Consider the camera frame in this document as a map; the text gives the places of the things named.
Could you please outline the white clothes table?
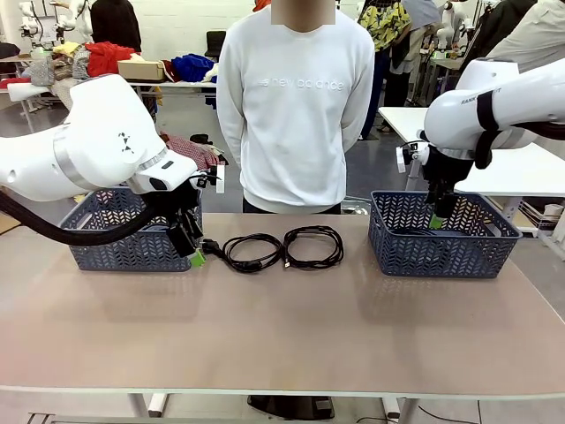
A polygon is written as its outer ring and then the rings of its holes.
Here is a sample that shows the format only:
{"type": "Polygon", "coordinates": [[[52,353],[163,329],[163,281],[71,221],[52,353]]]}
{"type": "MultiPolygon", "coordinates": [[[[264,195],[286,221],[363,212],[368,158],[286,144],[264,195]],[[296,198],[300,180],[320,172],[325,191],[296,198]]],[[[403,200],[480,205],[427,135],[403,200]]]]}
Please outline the white clothes table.
{"type": "MultiPolygon", "coordinates": [[[[217,85],[213,82],[163,82],[163,83],[135,83],[129,82],[139,96],[168,96],[168,95],[215,95],[217,85]]],[[[11,102],[24,102],[32,97],[49,93],[47,87],[37,87],[31,83],[8,84],[6,88],[0,88],[0,95],[8,95],[11,102]]]]}

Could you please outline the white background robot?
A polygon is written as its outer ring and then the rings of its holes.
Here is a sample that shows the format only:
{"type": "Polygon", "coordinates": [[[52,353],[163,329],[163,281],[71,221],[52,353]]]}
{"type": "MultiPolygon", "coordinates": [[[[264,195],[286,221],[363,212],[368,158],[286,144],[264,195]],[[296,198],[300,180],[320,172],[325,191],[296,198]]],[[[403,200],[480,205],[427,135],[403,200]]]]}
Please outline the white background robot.
{"type": "Polygon", "coordinates": [[[470,0],[443,0],[439,7],[441,24],[436,32],[439,50],[453,49],[460,38],[475,31],[473,18],[467,13],[465,4],[470,0]]]}
{"type": "Polygon", "coordinates": [[[80,43],[93,40],[90,0],[34,0],[19,3],[22,14],[20,35],[31,43],[31,48],[53,49],[65,43],[65,36],[75,32],[80,43]]]}

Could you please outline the black office chair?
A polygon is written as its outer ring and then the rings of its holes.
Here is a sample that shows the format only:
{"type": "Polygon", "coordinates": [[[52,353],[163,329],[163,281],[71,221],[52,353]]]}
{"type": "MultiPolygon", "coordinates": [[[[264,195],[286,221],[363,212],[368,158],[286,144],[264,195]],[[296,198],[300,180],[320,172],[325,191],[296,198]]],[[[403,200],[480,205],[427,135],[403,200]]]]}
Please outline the black office chair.
{"type": "Polygon", "coordinates": [[[222,46],[226,37],[226,32],[220,31],[207,31],[206,41],[207,50],[204,54],[205,57],[217,60],[221,55],[222,46]]]}

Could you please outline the blue garment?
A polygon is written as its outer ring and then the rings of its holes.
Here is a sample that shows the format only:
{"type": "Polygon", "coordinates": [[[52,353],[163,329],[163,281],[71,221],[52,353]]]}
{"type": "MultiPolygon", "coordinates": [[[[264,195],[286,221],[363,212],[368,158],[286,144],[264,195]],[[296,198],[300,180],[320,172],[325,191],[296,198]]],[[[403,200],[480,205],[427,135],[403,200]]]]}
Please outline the blue garment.
{"type": "Polygon", "coordinates": [[[182,81],[195,83],[205,79],[206,74],[213,69],[215,62],[207,57],[187,54],[173,58],[171,64],[174,72],[182,81]]]}

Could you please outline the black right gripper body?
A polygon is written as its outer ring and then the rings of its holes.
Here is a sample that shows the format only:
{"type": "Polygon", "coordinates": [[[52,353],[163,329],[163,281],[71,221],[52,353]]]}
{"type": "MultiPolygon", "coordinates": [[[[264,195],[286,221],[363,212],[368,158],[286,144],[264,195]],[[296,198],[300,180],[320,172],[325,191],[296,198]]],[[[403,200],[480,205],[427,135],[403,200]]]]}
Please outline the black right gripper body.
{"type": "Polygon", "coordinates": [[[438,148],[430,146],[423,165],[423,178],[428,183],[426,202],[438,208],[446,196],[454,192],[455,185],[468,177],[472,165],[472,160],[444,155],[438,148]]]}

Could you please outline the black base under table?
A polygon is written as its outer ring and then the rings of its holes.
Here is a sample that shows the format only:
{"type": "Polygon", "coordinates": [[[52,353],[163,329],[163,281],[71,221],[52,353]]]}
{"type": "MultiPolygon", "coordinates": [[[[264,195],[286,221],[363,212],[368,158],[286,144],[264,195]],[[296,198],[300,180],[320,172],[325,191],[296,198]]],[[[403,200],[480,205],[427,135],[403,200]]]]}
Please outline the black base under table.
{"type": "Polygon", "coordinates": [[[253,409],[285,420],[332,420],[335,409],[330,397],[250,395],[253,409]]]}

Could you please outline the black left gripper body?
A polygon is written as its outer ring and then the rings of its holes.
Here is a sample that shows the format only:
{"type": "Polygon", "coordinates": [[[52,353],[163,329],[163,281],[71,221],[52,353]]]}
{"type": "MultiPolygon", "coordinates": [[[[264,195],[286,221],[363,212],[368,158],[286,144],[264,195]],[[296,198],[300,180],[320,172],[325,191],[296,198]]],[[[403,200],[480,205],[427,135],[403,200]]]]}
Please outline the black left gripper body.
{"type": "Polygon", "coordinates": [[[195,188],[192,182],[183,183],[171,193],[172,201],[167,214],[169,223],[167,235],[177,253],[183,231],[190,232],[190,220],[196,219],[200,224],[200,195],[200,189],[195,188]]]}

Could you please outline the person in black clothes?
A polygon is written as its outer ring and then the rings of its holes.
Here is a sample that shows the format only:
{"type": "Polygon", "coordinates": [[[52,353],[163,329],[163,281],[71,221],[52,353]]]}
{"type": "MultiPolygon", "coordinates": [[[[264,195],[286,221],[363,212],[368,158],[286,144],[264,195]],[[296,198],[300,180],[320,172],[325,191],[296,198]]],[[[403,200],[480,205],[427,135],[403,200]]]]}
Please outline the person in black clothes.
{"type": "Polygon", "coordinates": [[[142,51],[139,22],[128,0],[96,0],[91,8],[91,23],[94,42],[142,51]]]}

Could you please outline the person in yellow floral shirt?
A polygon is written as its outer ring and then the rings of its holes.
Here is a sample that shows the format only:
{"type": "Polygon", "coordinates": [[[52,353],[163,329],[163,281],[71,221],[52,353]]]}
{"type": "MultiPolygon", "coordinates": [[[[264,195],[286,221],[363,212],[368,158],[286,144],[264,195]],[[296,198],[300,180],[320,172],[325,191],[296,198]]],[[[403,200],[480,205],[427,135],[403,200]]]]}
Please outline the person in yellow floral shirt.
{"type": "Polygon", "coordinates": [[[365,0],[358,23],[370,34],[378,53],[402,40],[412,21],[401,0],[365,0]]]}

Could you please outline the white table leg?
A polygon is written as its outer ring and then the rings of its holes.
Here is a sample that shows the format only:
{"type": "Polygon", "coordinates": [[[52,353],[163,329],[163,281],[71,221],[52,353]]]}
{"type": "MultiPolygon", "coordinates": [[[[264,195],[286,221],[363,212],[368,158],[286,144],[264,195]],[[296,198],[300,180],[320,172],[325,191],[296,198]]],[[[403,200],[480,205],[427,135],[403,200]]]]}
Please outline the white table leg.
{"type": "Polygon", "coordinates": [[[162,418],[169,398],[170,395],[166,393],[153,393],[147,403],[145,396],[141,393],[128,394],[133,414],[140,418],[162,418]]]}
{"type": "Polygon", "coordinates": [[[417,398],[383,396],[381,403],[387,424],[416,424],[417,398]]]}

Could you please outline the white side table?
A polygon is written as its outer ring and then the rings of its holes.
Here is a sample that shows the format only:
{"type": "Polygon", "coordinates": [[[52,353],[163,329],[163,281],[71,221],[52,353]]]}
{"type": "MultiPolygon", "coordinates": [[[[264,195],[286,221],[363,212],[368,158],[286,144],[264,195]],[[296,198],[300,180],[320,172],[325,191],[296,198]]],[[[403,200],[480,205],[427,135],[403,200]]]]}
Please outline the white side table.
{"type": "MultiPolygon", "coordinates": [[[[406,142],[417,139],[424,128],[426,108],[381,107],[379,113],[406,142]]],[[[485,170],[473,168],[456,190],[485,196],[565,198],[565,161],[535,143],[523,148],[496,150],[485,170]]]]}

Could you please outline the grey knit garment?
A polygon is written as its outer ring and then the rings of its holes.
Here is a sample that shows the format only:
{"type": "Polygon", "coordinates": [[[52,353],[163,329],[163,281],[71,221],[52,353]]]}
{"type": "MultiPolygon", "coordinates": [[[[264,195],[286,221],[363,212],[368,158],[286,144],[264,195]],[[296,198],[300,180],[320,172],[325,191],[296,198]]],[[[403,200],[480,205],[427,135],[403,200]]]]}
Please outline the grey knit garment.
{"type": "Polygon", "coordinates": [[[55,82],[55,71],[52,57],[34,60],[28,66],[31,83],[37,87],[50,87],[55,82]]]}

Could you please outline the red garment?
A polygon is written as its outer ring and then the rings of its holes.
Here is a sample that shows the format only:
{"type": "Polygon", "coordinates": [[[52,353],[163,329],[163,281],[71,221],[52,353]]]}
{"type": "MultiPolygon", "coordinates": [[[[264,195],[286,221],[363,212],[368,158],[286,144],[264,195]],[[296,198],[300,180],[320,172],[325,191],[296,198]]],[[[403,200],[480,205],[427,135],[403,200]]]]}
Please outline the red garment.
{"type": "Polygon", "coordinates": [[[87,73],[90,77],[118,74],[118,62],[129,60],[136,53],[135,49],[111,42],[86,43],[85,48],[89,52],[87,73]]]}

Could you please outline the person in grey jacket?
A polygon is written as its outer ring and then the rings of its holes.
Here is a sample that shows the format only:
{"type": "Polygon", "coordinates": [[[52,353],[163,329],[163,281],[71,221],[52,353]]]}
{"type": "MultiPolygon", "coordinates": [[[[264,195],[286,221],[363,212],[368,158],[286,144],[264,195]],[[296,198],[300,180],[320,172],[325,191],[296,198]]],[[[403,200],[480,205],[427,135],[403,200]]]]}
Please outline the person in grey jacket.
{"type": "Polygon", "coordinates": [[[538,0],[486,56],[528,72],[565,58],[565,0],[538,0]]]}

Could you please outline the person in white sweatshirt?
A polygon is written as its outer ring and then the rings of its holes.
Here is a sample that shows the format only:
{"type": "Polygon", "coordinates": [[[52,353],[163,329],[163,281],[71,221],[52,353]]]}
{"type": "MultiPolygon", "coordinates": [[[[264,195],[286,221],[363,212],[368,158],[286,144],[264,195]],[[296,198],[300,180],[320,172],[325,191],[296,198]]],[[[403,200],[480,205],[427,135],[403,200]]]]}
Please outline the person in white sweatshirt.
{"type": "Polygon", "coordinates": [[[217,116],[245,213],[340,213],[373,69],[370,34],[335,0],[271,0],[228,29],[217,116]]]}

